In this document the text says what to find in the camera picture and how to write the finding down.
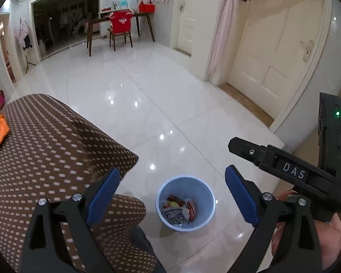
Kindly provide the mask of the person's right hand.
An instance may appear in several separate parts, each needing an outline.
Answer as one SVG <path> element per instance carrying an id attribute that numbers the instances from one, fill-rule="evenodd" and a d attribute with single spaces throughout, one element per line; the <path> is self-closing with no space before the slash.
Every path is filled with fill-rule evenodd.
<path id="1" fill-rule="evenodd" d="M 280 193 L 278 200 L 286 201 L 289 195 L 297 194 L 293 190 Z M 272 256 L 274 257 L 283 234 L 285 223 L 279 222 L 276 225 L 275 233 L 271 240 Z M 341 251 L 341 219 L 334 213 L 330 222 L 315 221 L 318 239 L 321 247 L 321 260 L 323 270 L 328 269 L 338 259 Z"/>

